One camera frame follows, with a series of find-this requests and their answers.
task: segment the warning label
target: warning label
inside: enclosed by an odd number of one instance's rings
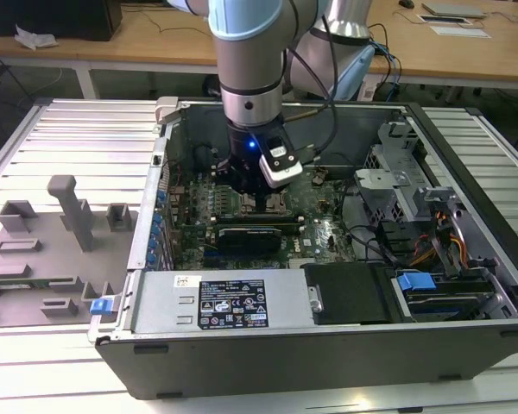
[[[201,329],[268,327],[263,280],[220,280],[199,283]]]

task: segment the table leg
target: table leg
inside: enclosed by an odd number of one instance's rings
[[[361,89],[359,89],[359,95],[357,101],[359,102],[372,102],[374,99],[374,92],[378,87],[379,76],[367,74],[363,79]]]
[[[448,105],[454,104],[458,100],[458,97],[463,93],[463,90],[463,86],[452,86],[447,92],[445,103]]]
[[[155,72],[146,72],[148,76],[149,98],[157,99],[157,78]]]
[[[83,91],[84,99],[99,99],[100,94],[98,88],[92,82],[92,76],[89,69],[76,68],[77,78],[79,79],[80,89]]]

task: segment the desk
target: desk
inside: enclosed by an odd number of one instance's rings
[[[12,66],[73,69],[85,99],[99,97],[91,76],[95,69],[217,72],[217,58],[207,22],[176,9],[144,13],[124,10],[121,26],[110,41],[58,39],[59,46],[39,48],[33,52],[11,37],[0,37],[0,57]],[[161,29],[176,29],[160,34],[148,17]]]
[[[518,16],[518,3],[489,0],[445,0],[472,4],[485,12]],[[402,10],[411,20],[425,14],[420,0],[413,10]],[[501,15],[483,20],[491,39],[439,36],[429,25],[408,22],[393,12],[396,0],[374,0],[369,23],[388,29],[391,52],[403,64],[403,84],[451,85],[518,89],[518,23]],[[161,28],[185,28],[159,33]],[[98,97],[91,70],[215,73],[216,55],[208,25],[203,19],[177,10],[123,12],[121,27],[109,42],[59,39],[58,47],[33,52],[12,38],[0,38],[0,56],[14,66],[48,66],[74,69],[85,98]],[[380,28],[373,28],[378,41]],[[361,90],[361,100],[371,100],[387,63],[376,57]]]

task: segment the laptop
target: laptop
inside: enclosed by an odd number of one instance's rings
[[[445,3],[423,3],[422,7],[435,16],[470,17],[484,19],[487,17],[480,9],[472,6]]]

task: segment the robotic arm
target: robotic arm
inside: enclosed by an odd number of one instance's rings
[[[228,119],[231,156],[217,175],[256,199],[292,181],[303,171],[283,128],[282,83],[323,96],[297,52],[335,99],[350,99],[368,71],[366,17],[371,0],[169,0],[184,11],[208,17],[215,36],[218,76]],[[320,17],[326,11],[331,34]],[[335,56],[332,56],[331,41]],[[318,154],[310,154],[308,159]]]

